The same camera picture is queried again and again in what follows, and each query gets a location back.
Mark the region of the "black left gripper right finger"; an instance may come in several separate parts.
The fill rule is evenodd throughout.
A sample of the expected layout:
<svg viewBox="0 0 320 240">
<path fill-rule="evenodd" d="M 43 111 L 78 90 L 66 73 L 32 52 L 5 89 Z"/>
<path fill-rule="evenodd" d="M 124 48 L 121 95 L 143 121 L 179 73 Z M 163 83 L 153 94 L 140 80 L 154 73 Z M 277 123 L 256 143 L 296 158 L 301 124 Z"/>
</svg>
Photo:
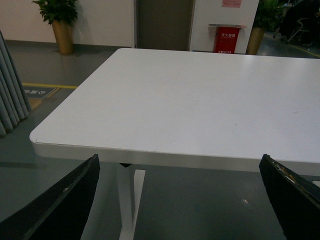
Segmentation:
<svg viewBox="0 0 320 240">
<path fill-rule="evenodd" d="M 259 171 L 285 237 L 288 240 L 318 240 L 320 188 L 268 154 L 262 156 Z"/>
</svg>

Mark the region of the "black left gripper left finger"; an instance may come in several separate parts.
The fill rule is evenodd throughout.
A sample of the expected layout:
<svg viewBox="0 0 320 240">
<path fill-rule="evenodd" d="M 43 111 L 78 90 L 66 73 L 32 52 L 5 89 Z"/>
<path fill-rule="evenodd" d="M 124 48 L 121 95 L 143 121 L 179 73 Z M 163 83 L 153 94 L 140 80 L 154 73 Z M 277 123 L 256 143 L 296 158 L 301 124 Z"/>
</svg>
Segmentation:
<svg viewBox="0 0 320 240">
<path fill-rule="evenodd" d="M 2 240 L 79 240 L 87 224 L 100 175 L 94 154 L 0 223 Z"/>
</svg>

